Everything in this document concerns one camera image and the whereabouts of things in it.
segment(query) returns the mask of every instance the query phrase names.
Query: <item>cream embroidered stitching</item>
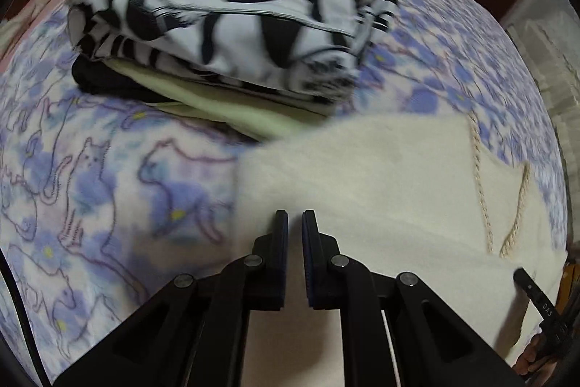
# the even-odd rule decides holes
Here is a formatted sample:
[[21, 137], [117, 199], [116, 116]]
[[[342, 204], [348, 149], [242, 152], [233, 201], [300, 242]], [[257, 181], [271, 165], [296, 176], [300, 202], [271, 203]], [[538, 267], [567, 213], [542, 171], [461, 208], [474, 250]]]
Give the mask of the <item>cream embroidered stitching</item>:
[[[491, 222], [489, 221], [489, 214], [487, 210], [487, 204], [485, 202], [485, 195], [483, 192], [483, 186], [481, 184], [480, 175], [480, 164], [481, 164], [481, 137], [479, 136], [479, 131], [477, 130], [477, 119], [473, 112], [469, 113], [469, 118], [472, 122], [470, 127], [473, 150], [474, 150], [474, 175], [477, 185], [477, 192], [479, 193], [479, 203], [481, 206], [481, 213], [483, 215], [483, 221], [485, 224], [486, 238], [487, 238], [487, 252], [493, 254], [494, 252], [494, 233], [491, 227]], [[526, 196], [528, 193], [528, 188], [530, 185], [530, 163], [524, 162], [524, 172], [522, 176], [522, 181], [520, 185], [520, 192], [518, 193], [517, 199], [517, 209], [515, 210], [515, 218], [513, 225], [511, 226], [510, 232], [504, 239], [504, 243], [500, 249], [500, 258], [508, 257], [517, 241], [518, 234], [520, 232], [521, 218], [524, 211], [524, 205], [526, 201]]]

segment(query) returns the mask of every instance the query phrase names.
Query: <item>folded clothing stack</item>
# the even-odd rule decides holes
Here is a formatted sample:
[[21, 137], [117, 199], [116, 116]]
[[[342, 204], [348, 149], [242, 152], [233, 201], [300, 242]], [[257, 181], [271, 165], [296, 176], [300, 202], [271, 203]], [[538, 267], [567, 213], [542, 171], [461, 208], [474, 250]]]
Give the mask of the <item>folded clothing stack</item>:
[[81, 55], [72, 66], [72, 77], [83, 92], [139, 100], [181, 117], [224, 122], [258, 141], [288, 137], [327, 119], [300, 107], [184, 81], [122, 59], [89, 61]]
[[[68, 1], [71, 41], [93, 61], [130, 60], [185, 81], [241, 90], [326, 115], [333, 104], [349, 98], [366, 48], [388, 29], [397, 4]], [[105, 77], [103, 90], [110, 92]]]

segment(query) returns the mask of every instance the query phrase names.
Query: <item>human hand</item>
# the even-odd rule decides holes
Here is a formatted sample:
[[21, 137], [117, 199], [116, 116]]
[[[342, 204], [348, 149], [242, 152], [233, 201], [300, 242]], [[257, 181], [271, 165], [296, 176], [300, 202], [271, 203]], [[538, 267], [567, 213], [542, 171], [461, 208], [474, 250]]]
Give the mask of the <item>human hand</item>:
[[538, 350], [541, 348], [543, 342], [542, 335], [534, 335], [512, 368], [518, 375], [526, 375], [529, 372], [536, 373], [529, 387], [540, 387], [544, 385], [558, 364], [558, 360], [546, 359], [546, 357], [536, 360]]

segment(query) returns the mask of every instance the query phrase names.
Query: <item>black cable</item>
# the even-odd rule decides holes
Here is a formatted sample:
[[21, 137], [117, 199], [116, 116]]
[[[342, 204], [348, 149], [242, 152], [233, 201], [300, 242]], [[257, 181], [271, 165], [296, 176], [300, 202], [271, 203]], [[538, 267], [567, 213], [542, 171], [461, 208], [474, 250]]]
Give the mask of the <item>black cable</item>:
[[28, 353], [30, 353], [30, 358], [33, 360], [34, 369], [36, 370], [38, 379], [40, 379], [42, 387], [51, 387], [50, 380], [48, 380], [46, 370], [44, 369], [44, 365], [40, 359], [40, 354], [38, 353], [36, 342], [34, 341], [33, 330], [30, 326], [30, 321], [28, 320], [28, 315], [26, 314], [26, 309], [24, 308], [24, 302], [22, 301], [20, 291], [16, 285], [16, 280], [14, 279], [14, 275], [10, 270], [8, 261], [6, 261], [4, 253], [1, 250], [0, 274], [2, 275], [2, 278], [8, 287], [8, 292], [10, 292], [12, 302], [14, 302], [16, 314], [18, 315], [18, 321], [20, 322], [20, 327], [22, 328], [22, 333], [24, 334], [26, 348], [28, 349]]

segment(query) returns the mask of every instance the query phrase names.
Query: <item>white fleece blanket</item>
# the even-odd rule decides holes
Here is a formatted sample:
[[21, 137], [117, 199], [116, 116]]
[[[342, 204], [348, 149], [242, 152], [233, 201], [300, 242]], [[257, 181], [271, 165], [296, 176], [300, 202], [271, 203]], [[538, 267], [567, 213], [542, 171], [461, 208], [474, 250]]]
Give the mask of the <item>white fleece blanket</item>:
[[343, 384], [339, 315], [307, 307], [298, 231], [305, 209], [315, 210], [320, 231], [334, 235], [342, 253], [370, 270], [417, 273], [513, 362], [539, 321], [532, 305], [526, 313], [513, 271], [523, 266], [555, 299], [566, 256], [552, 250], [533, 182], [516, 245], [508, 259], [497, 255], [514, 221], [522, 168], [483, 149], [480, 174], [495, 240], [495, 254], [486, 254], [473, 159], [464, 116], [367, 116], [247, 153], [236, 254], [250, 251], [277, 209], [288, 211], [292, 230], [286, 308], [252, 314], [243, 385]]

